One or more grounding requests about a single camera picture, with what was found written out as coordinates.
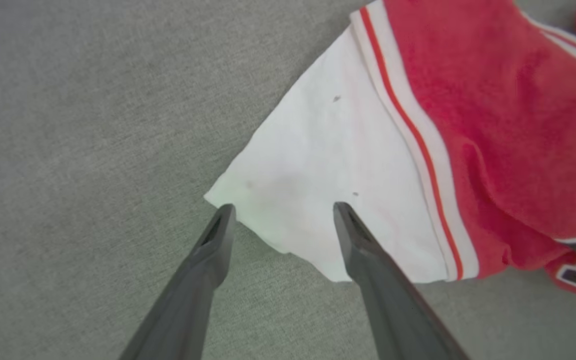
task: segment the folded clothing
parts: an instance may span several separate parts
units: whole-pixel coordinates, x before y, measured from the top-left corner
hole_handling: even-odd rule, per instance
[[[544,267],[576,292],[576,37],[505,0],[350,20],[206,199],[331,280],[346,201],[414,282]]]

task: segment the dark red fabric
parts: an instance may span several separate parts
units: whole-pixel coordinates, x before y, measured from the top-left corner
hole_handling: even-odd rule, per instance
[[[571,253],[553,239],[576,237],[576,59],[510,0],[384,4],[445,142],[479,276]]]

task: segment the red fabric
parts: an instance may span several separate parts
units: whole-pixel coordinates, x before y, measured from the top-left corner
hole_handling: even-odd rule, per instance
[[[480,277],[551,274],[576,237],[576,59],[510,0],[384,0],[412,91],[445,143]]]

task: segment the white cloth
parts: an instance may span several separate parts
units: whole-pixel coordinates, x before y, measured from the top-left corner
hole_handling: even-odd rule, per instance
[[[346,29],[297,80],[205,199],[281,253],[350,280],[333,204],[354,207],[411,281],[446,280],[419,175]]]

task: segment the gray textile background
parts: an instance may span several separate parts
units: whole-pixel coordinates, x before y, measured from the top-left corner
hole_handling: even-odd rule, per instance
[[[202,195],[366,0],[0,0],[0,360],[114,359]],[[564,27],[576,3],[523,0]],[[358,287],[239,225],[206,360],[375,359]],[[541,272],[419,287],[474,360],[576,360]]]

